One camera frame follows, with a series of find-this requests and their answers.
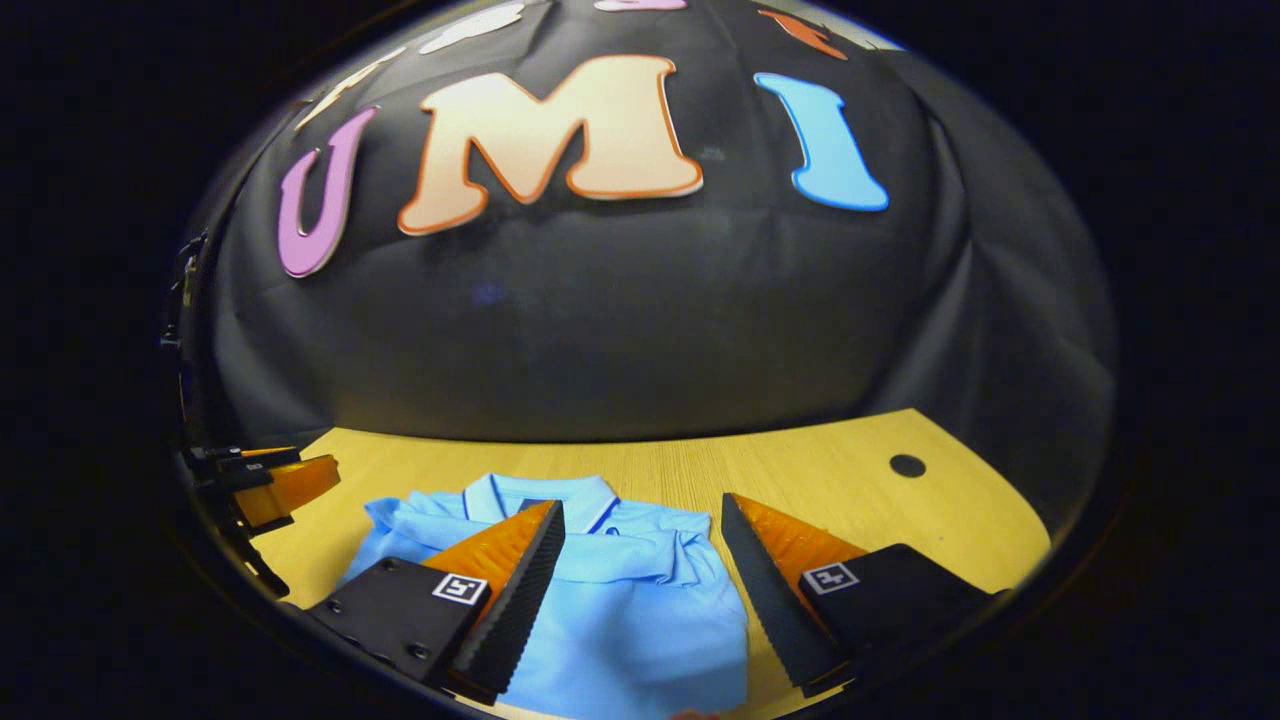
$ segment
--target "pink letter u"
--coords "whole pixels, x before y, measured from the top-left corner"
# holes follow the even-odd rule
[[[333,156],[329,158],[329,174],[324,183],[324,205],[320,220],[311,232],[302,232],[302,187],[307,173],[315,164],[320,150],[312,150],[302,156],[280,183],[280,223],[276,231],[276,243],[280,249],[280,264],[284,272],[305,278],[324,268],[333,251],[338,249],[342,228],[347,224],[347,205],[351,201],[351,174],[356,168],[356,146],[360,135],[369,120],[378,114],[378,108],[361,110],[338,128],[329,138]]]

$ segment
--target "foam letter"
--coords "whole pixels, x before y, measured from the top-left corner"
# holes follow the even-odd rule
[[[617,13],[620,10],[682,10],[689,5],[685,0],[600,0],[596,10]]]
[[[301,120],[298,120],[298,124],[293,126],[293,132],[297,132],[297,131],[302,129],[302,126],[310,123],[311,118],[314,118],[314,117],[319,115],[320,113],[323,113],[325,110],[325,108],[328,108],[329,105],[333,105],[334,101],[338,100],[338,97],[343,92],[346,92],[346,91],[351,90],[352,87],[356,87],[357,85],[360,85],[360,81],[362,81],[366,77],[369,77],[370,74],[372,74],[372,72],[378,69],[378,65],[381,65],[387,60],[390,60],[392,58],[394,58],[396,55],[399,55],[403,51],[404,51],[403,47],[398,47],[398,49],[396,49],[396,50],[393,50],[393,51],[383,55],[381,58],[374,60],[372,63],[369,63],[364,68],[360,68],[358,70],[356,70],[355,73],[352,73],[351,77],[348,77],[347,79],[339,82],[335,86],[333,86],[333,90],[330,90],[329,94],[324,96],[324,100],[321,100],[320,102],[317,102],[316,106],[312,108],[310,113],[307,113],[307,117],[305,117]]]
[[[849,59],[849,55],[845,55],[840,50],[836,50],[831,45],[827,45],[826,35],[804,24],[797,18],[792,18],[791,15],[783,15],[782,13],[773,13],[771,10],[760,10],[759,13],[762,15],[767,15],[778,20],[778,24],[782,26],[782,29],[787,31],[787,35],[799,40],[800,42],[804,42],[809,47],[822,50],[823,53],[831,55],[832,58],[837,58],[840,60]]]
[[[302,187],[307,173],[315,164],[319,150],[302,156],[280,183],[280,222],[276,228],[276,243],[280,250],[280,263],[284,272],[302,278],[315,273],[329,261],[338,249],[342,228],[347,224],[347,205],[351,201],[351,176],[356,168],[356,146],[360,135],[369,120],[378,114],[378,108],[362,110],[333,133],[329,147],[329,174],[324,182],[324,206],[320,220],[310,233],[302,232]]]
[[[867,170],[854,133],[840,109],[845,101],[831,90],[791,77],[756,73],[755,85],[782,100],[800,137],[804,167],[791,173],[801,195],[846,210],[883,210],[888,193]]]
[[[467,178],[472,143],[507,192],[534,202],[579,127],[582,159],[567,177],[577,195],[627,200],[695,192],[703,169],[680,152],[663,90],[673,72],[666,58],[609,55],[579,65],[543,101],[499,73],[433,92],[421,104],[433,114],[431,129],[417,192],[399,214],[401,231],[429,234],[484,211],[489,193]]]
[[[419,50],[419,55],[426,55],[429,53],[435,53],[442,47],[448,47],[460,40],[466,40],[468,37],[476,37],[477,35],[484,35],[486,32],[493,32],[499,28],[504,28],[511,23],[520,19],[520,12],[525,9],[524,3],[512,3],[509,5],[499,5],[497,8],[490,8],[481,13],[476,13],[470,18],[458,20],[452,26],[447,27],[435,40],[428,42]]]

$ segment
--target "letter m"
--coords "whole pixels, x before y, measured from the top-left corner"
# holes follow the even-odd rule
[[[609,55],[579,65],[541,101],[500,73],[428,95],[421,108],[433,114],[431,129],[417,192],[399,214],[401,231],[429,234],[484,211],[489,193],[467,178],[472,145],[507,192],[534,202],[579,127],[582,159],[566,178],[577,195],[627,200],[695,192],[703,169],[680,152],[663,91],[673,72],[666,58]]]

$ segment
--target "folded shirt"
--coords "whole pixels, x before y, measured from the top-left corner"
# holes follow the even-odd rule
[[[600,477],[490,473],[462,495],[370,502],[374,528],[342,584],[383,557],[421,562],[545,500],[564,503],[564,547],[498,702],[584,720],[745,702],[746,609],[710,544],[710,515],[621,501]]]

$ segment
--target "black fabric backdrop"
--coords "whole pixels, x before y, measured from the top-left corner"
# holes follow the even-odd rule
[[[488,441],[724,434],[915,407],[1005,474],[1051,533],[1079,510],[1111,427],[1116,348],[1093,241],[1052,172],[984,104],[922,59],[831,33],[836,60],[758,14],[692,3],[602,13],[529,4],[517,23],[421,56],[440,23],[361,53],[294,99],[408,50],[252,165],[214,270],[211,356],[241,433],[305,443],[333,425]],[[568,145],[521,205],[472,154],[480,218],[410,237],[428,94],[500,72],[545,97],[580,63],[669,58],[672,124],[705,184],[678,199],[573,195]],[[829,87],[883,213],[813,202],[785,108],[756,72]],[[356,111],[381,106],[356,159],[342,242],[319,273],[280,266],[280,179]],[[265,128],[280,127],[279,115]],[[260,136],[271,137],[270,132]],[[252,138],[250,146],[260,143]],[[243,159],[233,165],[244,167]],[[328,152],[311,170],[319,217]],[[197,214],[193,232],[210,217]]]

